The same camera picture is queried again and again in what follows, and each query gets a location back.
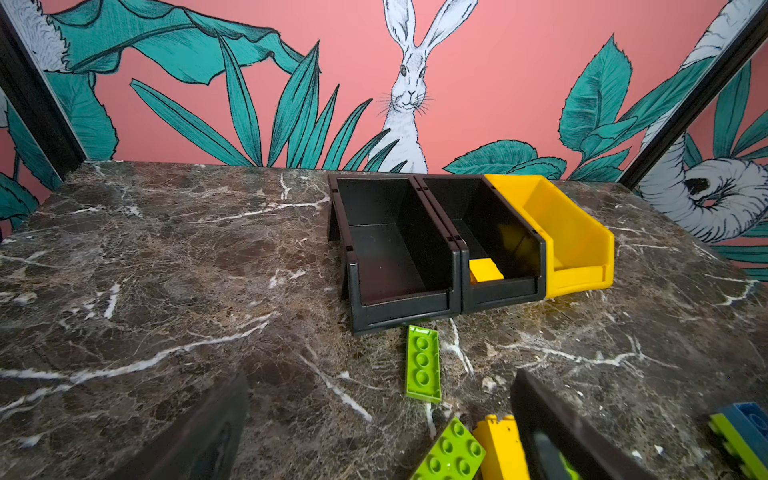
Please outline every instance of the upside-down green brick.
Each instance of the upside-down green brick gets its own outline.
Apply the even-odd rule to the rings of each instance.
[[[411,480],[471,480],[484,458],[485,449],[454,417],[413,473]]]
[[[757,458],[755,452],[746,444],[739,432],[730,424],[722,413],[710,417],[710,428],[716,434],[725,437],[724,446],[731,454],[739,457],[743,464],[741,470],[747,478],[768,480],[768,468]]]
[[[406,396],[440,403],[440,342],[436,330],[408,327]]]

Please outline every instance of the plastic bin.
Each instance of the plastic bin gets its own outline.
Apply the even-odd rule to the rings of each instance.
[[[482,175],[416,175],[462,252],[462,311],[541,300],[544,239]],[[490,258],[503,280],[472,283],[469,261]]]
[[[614,283],[614,235],[541,175],[485,175],[544,237],[547,298]]]
[[[330,175],[356,335],[461,311],[458,246],[412,176]]]

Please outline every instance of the brown marble countertop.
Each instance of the brown marble countertop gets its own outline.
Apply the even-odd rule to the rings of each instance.
[[[237,367],[232,478],[407,478],[522,366],[659,477],[736,478],[703,419],[768,405],[768,293],[625,188],[558,186],[616,234],[614,286],[425,322],[432,406],[405,329],[350,333],[322,172],[84,165],[0,249],[0,478],[103,478]]]

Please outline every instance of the rabbit illustration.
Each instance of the rabbit illustration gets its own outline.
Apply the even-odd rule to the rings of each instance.
[[[446,0],[440,8],[424,41],[418,47],[413,43],[416,18],[412,0],[384,0],[384,18],[389,34],[402,48],[402,64],[392,86],[384,129],[389,133],[371,150],[369,158],[397,140],[379,171],[388,172],[406,161],[402,173],[425,174],[427,161],[419,145],[415,112],[427,95],[424,83],[427,57],[432,49],[469,18],[478,0]]]

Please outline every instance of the teal leaf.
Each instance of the teal leaf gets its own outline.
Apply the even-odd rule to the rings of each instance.
[[[86,0],[49,15],[68,44],[74,73],[112,73],[125,48],[136,48],[176,79],[208,84],[224,70],[219,37],[241,66],[272,58],[291,73],[302,56],[272,28],[227,22],[156,0]]]
[[[37,199],[18,182],[0,173],[0,220],[18,228],[38,207]]]
[[[328,100],[326,107],[323,109],[323,113],[320,114],[315,127],[312,129],[310,141],[307,143],[306,151],[301,158],[301,168],[317,167],[317,162],[320,160],[323,147],[326,145],[328,128],[331,126],[331,120],[333,119],[333,109],[336,107],[336,96],[338,94],[339,85],[336,86],[336,90],[333,91],[331,98]]]
[[[754,152],[739,156],[739,158],[742,160],[757,160],[758,158],[765,157],[768,157],[768,147],[758,148]]]
[[[715,158],[730,158],[731,147],[736,141],[741,121],[744,119],[746,102],[750,98],[752,61],[748,61],[739,73],[730,79],[728,85],[717,95],[715,109],[715,135],[713,153]]]
[[[755,280],[759,280],[761,282],[768,282],[768,268],[744,268],[744,273],[751,276]]]
[[[408,163],[407,160],[403,160],[399,164],[392,167],[392,169],[389,171],[391,174],[399,174],[402,168]]]
[[[395,147],[395,145],[397,145],[397,142],[399,141],[400,139],[393,141],[391,144],[382,148],[376,155],[373,156],[373,158],[369,158],[368,163],[362,169],[362,171],[365,171],[365,172],[379,171],[379,168],[382,166],[384,159],[386,158],[387,155],[389,155],[389,152]]]
[[[88,76],[45,73],[88,159],[111,160],[118,145],[118,134],[104,105],[96,98]]]
[[[581,141],[579,150],[584,155],[582,163],[602,155],[610,149],[617,147],[627,130],[637,123],[637,117],[629,117],[627,120],[618,121],[615,124],[601,125],[589,132],[584,140]]]
[[[696,167],[698,164],[700,164],[703,161],[701,157],[701,152],[699,152],[699,147],[696,146],[696,143],[694,142],[693,138],[691,138],[691,136],[688,134],[688,132],[685,132],[683,139],[685,142],[685,152],[683,153],[683,161],[688,166],[688,168]]]
[[[344,125],[341,126],[339,133],[336,134],[333,142],[331,142],[331,146],[328,149],[328,153],[326,154],[326,161],[323,164],[323,170],[339,170],[341,158],[344,156],[344,151],[346,150],[347,145],[349,145],[349,140],[352,138],[352,134],[355,132],[357,121],[360,119],[360,116],[372,100],[372,98],[369,98],[368,100],[358,105],[355,111],[353,111],[352,114],[348,116],[344,121]]]
[[[379,144],[379,142],[389,133],[389,129],[385,129],[383,131],[380,131],[374,138],[371,138],[368,140],[368,143],[362,146],[360,150],[357,151],[356,154],[352,156],[352,158],[344,165],[343,170],[344,171],[357,171],[358,168],[360,168],[360,164],[362,163],[362,159],[367,157],[369,153],[371,153],[371,150]]]
[[[525,142],[499,140],[462,155],[443,170],[457,175],[506,174],[536,157],[536,149]]]
[[[506,172],[510,175],[543,175],[549,180],[560,180],[568,163],[557,157],[534,158]]]
[[[560,140],[579,151],[595,128],[616,120],[627,96],[632,65],[611,38],[592,58],[565,99],[560,118]]]
[[[615,182],[621,176],[619,167],[629,155],[629,148],[617,154],[606,155],[581,165],[571,174],[569,180]]]
[[[704,75],[704,72],[707,71],[712,61],[713,58],[705,58],[688,65],[632,105],[627,113],[621,115],[619,121],[637,117],[637,122],[617,139],[619,144],[650,127],[661,115],[682,102]]]
[[[270,144],[268,167],[272,167],[275,164],[280,152],[283,151],[288,137],[293,133],[299,118],[302,116],[302,110],[308,95],[314,92],[314,88],[317,85],[318,53],[319,43],[316,43],[309,54],[296,67],[285,89],[283,89],[283,94],[280,95],[280,103],[277,104],[275,121],[272,126],[272,143]],[[307,124],[314,125],[315,118],[309,119],[308,115],[305,111],[304,118],[307,119]]]
[[[738,155],[757,142],[768,137],[768,110],[764,111],[757,120],[747,128],[736,143],[733,154]]]
[[[233,167],[253,166],[226,138],[186,108],[139,80],[132,80],[131,87],[158,117],[202,150]]]
[[[227,96],[230,99],[232,123],[245,153],[251,157],[257,167],[262,167],[261,133],[256,109],[253,107],[243,72],[235,60],[232,49],[221,37],[219,37],[219,43],[221,43],[221,54],[224,57],[224,70],[227,73]]]
[[[8,102],[8,132],[16,146],[16,154],[35,178],[49,190],[58,189],[61,186],[61,178],[11,106],[11,102]]]
[[[768,238],[768,220],[755,223],[754,227],[741,234],[742,237],[764,237]]]
[[[735,262],[768,263],[768,247],[713,245],[712,250]]]
[[[310,89],[301,105],[299,120],[296,121],[296,126],[288,137],[286,168],[299,167],[301,157],[310,142],[310,135],[312,135],[317,121],[317,109],[320,103],[320,76],[318,72],[319,69],[317,68],[312,76]]]

